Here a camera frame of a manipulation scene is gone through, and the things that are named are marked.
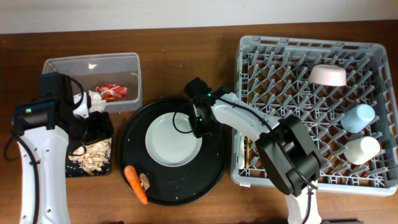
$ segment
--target wood surface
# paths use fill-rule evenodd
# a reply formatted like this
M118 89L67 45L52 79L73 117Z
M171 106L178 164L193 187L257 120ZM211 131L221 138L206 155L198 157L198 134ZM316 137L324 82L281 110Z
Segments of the wood surface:
M185 84L195 77L212 88L233 89L235 53L244 35L380 43L387 49L392 81L398 88L398 21L0 35L0 146L3 149L9 139L15 106L38 95L37 78L48 58L136 52L141 60L144 104L148 104L162 97L183 96ZM116 137L133 114L111 115ZM17 155L16 143L9 153ZM0 223L19 221L21 177L21 162L6 162L0 156ZM67 199L72 223L284 223L287 218L282 193L240 187L232 182L229 169L205 197L165 207L140 204L113 161L108 176L67 179ZM368 197L319 192L317 199L324 220L358 219L367 224L398 220L398 194Z

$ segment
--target gray dish rack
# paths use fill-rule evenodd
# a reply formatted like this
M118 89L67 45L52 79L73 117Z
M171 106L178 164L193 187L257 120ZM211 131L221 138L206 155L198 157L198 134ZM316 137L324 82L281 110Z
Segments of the gray dish rack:
M329 64L347 71L347 85L333 87L309 82L313 66ZM321 191L388 196L398 186L397 105L385 48L380 44L244 36L236 53L235 92L263 112L285 118L298 116L308 127L325 159ZM343 129L344 112L366 103L375 119L360 133ZM356 166L344 157L344 144L372 136L382 150ZM233 130L231 178L243 186L273 187L255 144L250 143L249 168L239 169L239 151L246 154L247 138Z

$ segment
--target orange carrot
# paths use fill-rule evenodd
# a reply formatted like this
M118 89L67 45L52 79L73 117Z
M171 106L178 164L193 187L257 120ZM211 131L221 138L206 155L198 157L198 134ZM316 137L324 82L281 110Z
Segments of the orange carrot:
M126 166L124 168L124 175L126 176L127 180L130 183L130 186L132 190L134 191L135 195L137 195L137 198L143 203L147 204L148 198L145 195L144 189L141 186L141 183L139 182L137 172L133 166Z

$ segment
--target red candy package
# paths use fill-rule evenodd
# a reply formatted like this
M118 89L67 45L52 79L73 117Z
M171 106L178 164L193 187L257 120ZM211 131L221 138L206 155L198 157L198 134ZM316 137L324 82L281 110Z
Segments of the red candy package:
M129 89L117 84L105 84L101 87L96 87L95 91L99 93L103 100L115 100L117 98L124 98Z

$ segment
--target white backdrop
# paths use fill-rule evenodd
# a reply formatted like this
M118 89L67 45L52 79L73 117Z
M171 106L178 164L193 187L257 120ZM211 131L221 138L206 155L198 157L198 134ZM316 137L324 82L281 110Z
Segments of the white backdrop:
M398 19L398 0L1 0L0 33Z

